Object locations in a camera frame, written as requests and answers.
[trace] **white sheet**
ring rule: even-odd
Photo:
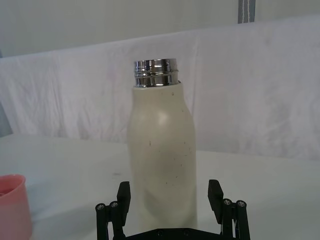
[[[320,16],[0,60],[14,133],[125,142],[133,61],[177,58],[197,149],[320,160]]]

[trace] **bolt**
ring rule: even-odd
[[[164,235],[164,232],[162,230],[159,230],[157,233],[156,233],[159,237],[162,237]]]
[[[238,205],[240,207],[244,207],[244,206],[246,206],[246,203],[244,201],[238,201]]]
[[[224,203],[225,205],[230,205],[230,204],[231,204],[231,201],[230,201],[229,199],[225,199],[225,200],[223,201],[223,203]]]
[[[115,208],[115,207],[117,207],[117,206],[118,206],[118,203],[117,203],[117,202],[113,202],[113,203],[110,204],[110,207],[112,207],[112,208]]]
[[[102,210],[105,208],[105,205],[103,203],[99,204],[98,206],[96,206],[97,210]]]

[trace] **speckled bottle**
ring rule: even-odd
[[[176,60],[137,61],[135,79],[127,140],[141,230],[196,228],[195,127]]]

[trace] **wall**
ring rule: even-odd
[[[255,21],[320,14],[320,0],[255,0]]]
[[[236,24],[237,0],[1,0],[4,57]]]

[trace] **metal bottle neck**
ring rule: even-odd
[[[137,88],[162,87],[179,83],[177,62],[174,58],[142,60],[134,64]]]

